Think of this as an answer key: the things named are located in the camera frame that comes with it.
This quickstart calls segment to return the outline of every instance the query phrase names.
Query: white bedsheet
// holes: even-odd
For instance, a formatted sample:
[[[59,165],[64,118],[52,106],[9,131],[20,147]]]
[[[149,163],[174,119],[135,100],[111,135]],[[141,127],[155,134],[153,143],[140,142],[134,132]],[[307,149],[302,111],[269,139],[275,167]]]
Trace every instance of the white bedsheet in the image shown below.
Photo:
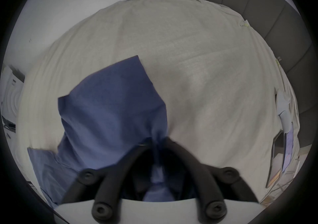
[[[98,11],[58,39],[30,71],[17,134],[23,170],[39,189],[27,147],[57,151],[57,99],[91,73],[138,55],[166,103],[169,136],[202,163],[232,166],[261,200],[273,138],[282,129],[277,89],[297,102],[272,50],[238,13],[204,0],[128,0]]]

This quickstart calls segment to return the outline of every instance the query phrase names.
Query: bed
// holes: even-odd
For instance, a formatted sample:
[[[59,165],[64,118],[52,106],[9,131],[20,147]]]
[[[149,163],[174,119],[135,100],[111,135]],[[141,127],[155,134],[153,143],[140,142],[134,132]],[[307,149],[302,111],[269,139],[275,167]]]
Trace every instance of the bed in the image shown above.
[[[274,137],[282,129],[275,94],[290,97],[293,156],[297,101],[271,48],[249,20],[205,0],[127,0],[81,21],[26,76],[18,112],[22,169],[37,182],[27,148],[57,151],[64,129],[58,97],[86,76],[138,55],[166,104],[168,135],[202,163],[232,166],[260,201]]]

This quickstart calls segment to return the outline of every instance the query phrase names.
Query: blue pillowcase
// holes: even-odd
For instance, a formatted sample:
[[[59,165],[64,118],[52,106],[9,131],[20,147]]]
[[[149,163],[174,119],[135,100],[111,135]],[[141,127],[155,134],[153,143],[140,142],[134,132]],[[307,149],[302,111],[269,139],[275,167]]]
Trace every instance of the blue pillowcase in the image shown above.
[[[58,153],[28,148],[39,185],[52,207],[85,168],[117,163],[139,142],[167,135],[167,114],[138,56],[86,77],[69,95],[58,99],[65,129]],[[153,167],[155,182],[146,201],[173,201],[162,170]]]

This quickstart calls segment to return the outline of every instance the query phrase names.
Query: headboard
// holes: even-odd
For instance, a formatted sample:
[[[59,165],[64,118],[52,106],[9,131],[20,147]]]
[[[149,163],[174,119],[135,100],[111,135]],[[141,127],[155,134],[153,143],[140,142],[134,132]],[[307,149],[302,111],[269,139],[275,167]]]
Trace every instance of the headboard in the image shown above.
[[[240,13],[264,38],[294,89],[300,147],[312,144],[318,127],[318,59],[299,13],[285,0],[207,0]]]

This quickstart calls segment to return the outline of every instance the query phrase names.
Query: bedding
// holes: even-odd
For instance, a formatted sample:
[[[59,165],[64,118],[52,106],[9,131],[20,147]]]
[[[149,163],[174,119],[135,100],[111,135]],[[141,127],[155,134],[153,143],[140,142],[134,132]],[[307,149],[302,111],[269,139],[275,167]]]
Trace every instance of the bedding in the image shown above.
[[[18,112],[23,171],[40,190],[27,148],[57,153],[58,98],[88,75],[138,55],[166,104],[168,136],[204,164],[232,166],[261,200],[282,129],[275,94],[291,99],[293,156],[299,117],[292,87],[264,39],[230,8],[205,0],[127,0],[56,40],[25,79]]]
[[[42,192],[50,206],[60,204],[78,173],[116,164],[147,138],[159,143],[167,134],[165,103],[157,94],[138,56],[86,77],[69,95],[58,99],[65,129],[58,153],[28,148]],[[164,186],[159,162],[147,201],[173,201]]]

